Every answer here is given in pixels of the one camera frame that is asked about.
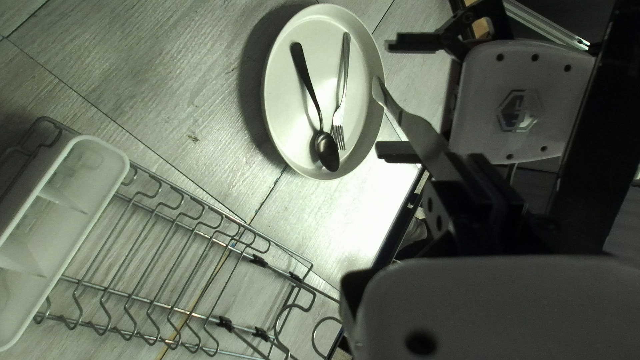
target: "gray floor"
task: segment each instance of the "gray floor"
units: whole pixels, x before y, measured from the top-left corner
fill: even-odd
[[[396,31],[435,29],[451,16],[448,2],[329,2],[351,10],[372,32],[397,100],[438,126],[450,59],[388,54],[382,47]],[[0,0],[0,151],[34,119],[50,116],[113,143],[199,197],[220,201],[313,260],[316,273],[337,286],[344,272],[369,266],[417,167],[386,164],[371,152],[351,174],[319,182],[295,173],[275,151],[260,109],[262,65],[287,18],[314,3]],[[398,139],[385,118],[379,140]],[[58,322],[29,325],[0,357],[43,354],[205,357],[88,329],[70,332]]]

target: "spoon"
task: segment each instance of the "spoon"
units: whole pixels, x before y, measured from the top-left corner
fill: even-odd
[[[293,65],[296,67],[296,72],[305,84],[307,92],[311,96],[311,100],[316,106],[318,112],[318,118],[320,119],[320,129],[316,133],[315,145],[316,153],[320,163],[330,172],[338,171],[340,167],[340,154],[338,153],[338,144],[331,134],[324,130],[324,124],[322,120],[322,111],[320,105],[316,99],[316,93],[311,83],[311,77],[309,76],[309,70],[307,69],[307,61],[305,59],[305,53],[302,50],[302,45],[299,42],[291,44],[291,58],[293,59]]]

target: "dish rack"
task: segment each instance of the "dish rack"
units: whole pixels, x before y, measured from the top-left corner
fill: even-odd
[[[11,176],[0,202],[64,132],[78,134],[40,117],[3,154],[0,169]],[[33,321],[211,357],[327,359],[341,327],[339,292],[312,268],[221,206],[131,162]]]

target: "spoon handle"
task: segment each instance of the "spoon handle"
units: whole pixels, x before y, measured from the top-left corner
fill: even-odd
[[[302,83],[305,84],[305,87],[311,96],[311,101],[313,101],[316,106],[318,118],[320,119],[320,131],[324,131],[322,111],[320,110],[320,104],[318,104],[316,93],[314,92],[314,87],[311,83],[311,77],[309,76],[309,70],[307,69],[307,61],[305,59],[305,52],[302,50],[302,44],[295,42],[291,44],[291,48],[289,50],[291,51],[291,58],[293,59],[293,65],[296,67],[296,72],[302,80]]]

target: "white plate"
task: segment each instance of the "white plate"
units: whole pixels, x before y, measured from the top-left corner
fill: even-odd
[[[289,47],[299,42],[322,114],[324,130],[338,103],[337,80],[342,34],[351,35],[347,94],[344,100],[344,139],[340,169],[322,167],[314,150],[318,116],[304,85],[298,79]],[[371,34],[348,10],[317,4],[297,13],[282,29],[267,60],[262,82],[262,109],[271,139],[295,171],[319,180],[331,180],[355,169],[373,146],[383,108],[371,96],[371,79],[384,79],[382,61]]]

